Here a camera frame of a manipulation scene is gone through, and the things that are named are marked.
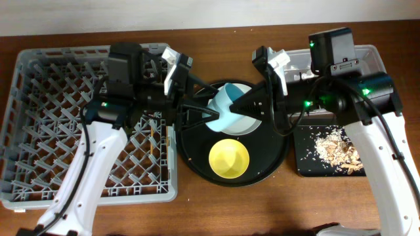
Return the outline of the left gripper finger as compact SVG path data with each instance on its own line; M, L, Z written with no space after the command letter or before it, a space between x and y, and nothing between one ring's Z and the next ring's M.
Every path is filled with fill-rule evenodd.
M178 108L177 130L188 130L219 119L219 112L201 105L183 104Z
M210 99L213 98L219 90L212 87L198 76L189 73L186 82L186 94L191 99Z

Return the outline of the grey dishwasher rack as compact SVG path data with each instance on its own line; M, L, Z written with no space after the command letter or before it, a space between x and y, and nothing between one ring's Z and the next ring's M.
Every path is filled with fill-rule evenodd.
M16 59L1 127L1 202L47 208L81 138L80 108L108 74L109 46L26 49ZM165 127L170 146L166 146ZM154 152L148 137L154 130ZM161 114L143 117L115 161L101 205L172 201L178 193L175 134Z

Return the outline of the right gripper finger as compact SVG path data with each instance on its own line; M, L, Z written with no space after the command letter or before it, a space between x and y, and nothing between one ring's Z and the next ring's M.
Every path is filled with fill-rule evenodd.
M244 115L260 121L269 121L272 117L267 101L244 100L235 101L229 106L232 113Z
M251 90L246 92L243 96L236 100L238 104L245 103L259 103L264 104L266 102L266 83L260 82L252 87Z

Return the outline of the yellow bowl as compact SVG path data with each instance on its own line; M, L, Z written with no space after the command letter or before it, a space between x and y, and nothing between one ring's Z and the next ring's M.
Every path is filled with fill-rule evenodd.
M234 179L248 169L250 156L247 148L238 140L223 139L212 146L208 161L217 176Z

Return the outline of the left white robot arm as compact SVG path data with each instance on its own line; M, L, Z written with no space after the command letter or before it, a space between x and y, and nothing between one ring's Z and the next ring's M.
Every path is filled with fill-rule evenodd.
M218 89L190 74L192 58L169 47L158 56L138 43L111 45L108 74L96 85L93 98L79 112L83 131L71 165L53 202L34 229L18 235L91 235L96 209L109 173L127 145L136 124L149 111L169 123L184 112L219 113L194 101L194 86Z

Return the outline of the blue cup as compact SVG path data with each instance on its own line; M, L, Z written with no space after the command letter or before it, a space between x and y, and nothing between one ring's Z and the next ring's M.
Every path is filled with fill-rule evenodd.
M244 92L236 85L232 83L224 84L207 105L207 108L219 113L217 120L206 123L207 127L214 132L221 132L243 119L244 115L230 111L230 106L243 95Z

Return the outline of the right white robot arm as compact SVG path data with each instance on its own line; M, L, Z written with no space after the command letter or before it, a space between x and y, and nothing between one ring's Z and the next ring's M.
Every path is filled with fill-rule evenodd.
M252 63L264 82L238 98L233 113L269 122L290 135L298 118L315 109L334 114L358 151L379 212L377 235L419 234L419 172L408 146L402 101L392 78L368 73L357 57L352 31L338 28L308 38L313 77L289 82L285 55L259 47Z

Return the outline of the clear plastic bin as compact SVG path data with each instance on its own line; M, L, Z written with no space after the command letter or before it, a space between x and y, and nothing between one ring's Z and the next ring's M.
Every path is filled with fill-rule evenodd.
M381 56L375 46L356 45L355 53L364 75L380 71L386 72ZM287 54L290 61L283 67L288 91L286 110L291 113L300 112L303 108L303 100L306 98L306 93L310 92L310 87L304 85L303 92L301 92L297 88L297 83L300 81L294 81L293 76L298 73L313 74L311 71L310 49L289 50Z

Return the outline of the white napkin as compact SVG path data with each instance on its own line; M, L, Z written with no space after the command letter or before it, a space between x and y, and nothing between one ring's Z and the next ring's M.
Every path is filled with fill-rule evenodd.
M313 74L308 74L308 73L298 73L296 75L293 76L293 80L294 81L303 81L306 79L310 79L313 78Z

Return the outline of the round black tray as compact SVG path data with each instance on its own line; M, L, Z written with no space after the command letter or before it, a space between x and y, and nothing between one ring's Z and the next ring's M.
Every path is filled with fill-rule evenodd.
M214 83L212 87L218 89L226 83L243 83L249 85L251 88L255 86L245 81L227 80ZM198 100L187 98L184 99L181 105L188 104L207 107L210 99ZM225 187L252 185L270 176L281 165L288 154L290 145L290 138L277 134L270 121L260 122L261 124L253 132L244 135L229 135L223 132L214 132L206 124L188 130L177 130L176 122L174 130L177 148L182 160L189 168L213 184ZM221 178L211 170L209 165L208 157L210 149L214 144L223 139L238 140L249 152L249 167L238 178Z

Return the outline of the pink cup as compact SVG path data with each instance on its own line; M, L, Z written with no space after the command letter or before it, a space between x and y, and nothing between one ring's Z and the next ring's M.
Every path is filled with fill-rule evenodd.
M153 67L155 68L155 70L156 70L156 74L157 74L157 76L158 77L161 77L161 74L162 74L162 66L161 66L161 64L160 64L160 61L159 60L153 60L152 61L152 65L153 65Z

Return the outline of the grey round plate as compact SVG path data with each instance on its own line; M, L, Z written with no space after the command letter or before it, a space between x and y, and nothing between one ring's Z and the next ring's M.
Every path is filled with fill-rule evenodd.
M243 83L233 84L239 87L244 92L244 94L251 90L251 87L249 85L245 85ZM260 124L261 122L259 120L244 116L243 119L237 121L232 126L224 129L221 132L229 135L244 135L253 132Z

